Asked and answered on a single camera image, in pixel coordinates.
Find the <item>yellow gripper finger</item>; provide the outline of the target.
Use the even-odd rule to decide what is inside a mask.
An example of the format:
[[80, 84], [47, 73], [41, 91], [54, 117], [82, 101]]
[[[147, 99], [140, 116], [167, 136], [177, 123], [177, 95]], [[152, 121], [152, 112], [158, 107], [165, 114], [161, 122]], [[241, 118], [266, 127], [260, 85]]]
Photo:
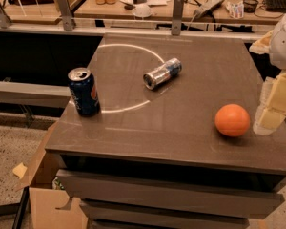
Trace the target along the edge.
[[270, 49], [270, 41], [273, 35], [272, 31], [268, 31], [260, 39], [256, 40], [249, 48], [250, 52], [256, 54], [268, 54]]
[[276, 78], [266, 77], [256, 109], [253, 130], [257, 135], [270, 135], [286, 118], [286, 71]]

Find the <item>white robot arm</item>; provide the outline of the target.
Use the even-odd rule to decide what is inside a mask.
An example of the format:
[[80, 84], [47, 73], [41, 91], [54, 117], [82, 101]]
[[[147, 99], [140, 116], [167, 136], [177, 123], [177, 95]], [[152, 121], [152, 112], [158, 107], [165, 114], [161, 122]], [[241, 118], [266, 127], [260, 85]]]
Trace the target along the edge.
[[253, 124], [256, 134], [270, 135], [286, 118], [286, 13], [272, 31], [255, 41], [250, 51], [268, 53], [271, 64], [281, 69], [275, 78], [265, 78]]

